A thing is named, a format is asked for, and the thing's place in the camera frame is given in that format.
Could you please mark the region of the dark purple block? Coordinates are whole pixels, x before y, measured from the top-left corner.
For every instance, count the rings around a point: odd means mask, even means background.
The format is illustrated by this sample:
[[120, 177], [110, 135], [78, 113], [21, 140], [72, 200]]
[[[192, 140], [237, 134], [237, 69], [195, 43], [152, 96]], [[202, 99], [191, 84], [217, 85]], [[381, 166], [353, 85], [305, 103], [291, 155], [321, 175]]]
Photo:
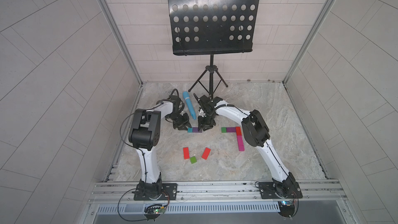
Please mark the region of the dark purple block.
[[198, 127], [193, 127], [192, 132], [193, 133], [202, 133], [202, 130], [200, 130]]

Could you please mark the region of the purple rectangular block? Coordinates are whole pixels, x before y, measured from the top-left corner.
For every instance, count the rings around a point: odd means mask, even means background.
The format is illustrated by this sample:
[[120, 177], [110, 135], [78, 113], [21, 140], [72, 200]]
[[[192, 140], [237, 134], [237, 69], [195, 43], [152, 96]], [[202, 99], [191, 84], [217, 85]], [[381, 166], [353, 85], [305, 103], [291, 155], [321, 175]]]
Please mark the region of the purple rectangular block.
[[236, 127], [226, 127], [227, 133], [236, 133]]

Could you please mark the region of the magenta rectangular block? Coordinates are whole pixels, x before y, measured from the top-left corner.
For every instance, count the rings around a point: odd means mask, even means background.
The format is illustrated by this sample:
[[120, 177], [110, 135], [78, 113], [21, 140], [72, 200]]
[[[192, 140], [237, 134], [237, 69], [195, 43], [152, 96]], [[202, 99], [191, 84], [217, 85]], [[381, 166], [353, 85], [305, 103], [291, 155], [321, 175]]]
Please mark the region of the magenta rectangular block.
[[238, 150], [239, 151], [245, 151], [244, 144], [242, 142], [238, 143]]

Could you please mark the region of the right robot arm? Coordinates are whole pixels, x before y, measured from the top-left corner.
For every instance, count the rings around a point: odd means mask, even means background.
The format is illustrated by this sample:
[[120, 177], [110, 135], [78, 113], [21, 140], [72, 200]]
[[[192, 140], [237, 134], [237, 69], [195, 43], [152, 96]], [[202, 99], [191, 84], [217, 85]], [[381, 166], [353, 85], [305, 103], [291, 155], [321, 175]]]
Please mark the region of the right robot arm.
[[241, 126], [245, 141], [259, 151], [267, 164], [273, 180], [274, 194], [282, 199], [303, 197], [298, 182], [278, 156], [271, 141], [269, 128], [259, 111], [242, 110], [220, 97], [194, 97], [200, 106], [198, 129], [207, 131], [213, 128], [216, 125], [216, 116], [224, 116], [236, 122]]

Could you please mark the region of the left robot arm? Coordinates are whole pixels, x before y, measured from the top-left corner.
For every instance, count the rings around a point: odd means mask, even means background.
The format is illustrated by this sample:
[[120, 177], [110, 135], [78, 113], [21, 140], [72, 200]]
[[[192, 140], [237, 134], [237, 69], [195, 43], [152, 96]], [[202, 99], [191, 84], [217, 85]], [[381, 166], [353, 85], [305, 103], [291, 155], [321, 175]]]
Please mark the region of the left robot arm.
[[162, 195], [162, 178], [155, 150], [160, 140], [161, 120], [170, 121], [174, 129], [186, 131], [191, 124], [183, 109], [184, 102], [178, 90], [173, 89], [169, 97], [157, 101], [156, 106], [138, 108], [132, 114], [128, 145], [135, 148], [140, 156], [142, 178], [136, 188], [139, 196], [156, 200]]

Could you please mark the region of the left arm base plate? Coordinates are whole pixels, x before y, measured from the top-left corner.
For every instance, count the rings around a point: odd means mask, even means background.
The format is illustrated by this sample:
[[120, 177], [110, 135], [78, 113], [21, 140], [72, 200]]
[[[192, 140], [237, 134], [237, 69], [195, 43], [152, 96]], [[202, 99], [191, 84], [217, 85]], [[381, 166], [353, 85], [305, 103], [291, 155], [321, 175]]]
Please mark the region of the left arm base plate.
[[177, 184], [148, 184], [140, 182], [134, 193], [134, 201], [176, 200]]

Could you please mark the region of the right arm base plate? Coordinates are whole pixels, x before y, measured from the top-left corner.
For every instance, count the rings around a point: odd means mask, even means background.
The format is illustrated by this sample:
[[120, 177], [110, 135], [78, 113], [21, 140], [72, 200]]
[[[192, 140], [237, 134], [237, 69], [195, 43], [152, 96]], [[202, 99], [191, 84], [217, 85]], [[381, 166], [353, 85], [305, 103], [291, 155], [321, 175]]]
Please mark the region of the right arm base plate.
[[290, 187], [286, 193], [278, 193], [273, 182], [256, 182], [255, 186], [259, 189], [262, 199], [293, 200], [303, 198], [303, 194], [298, 183]]

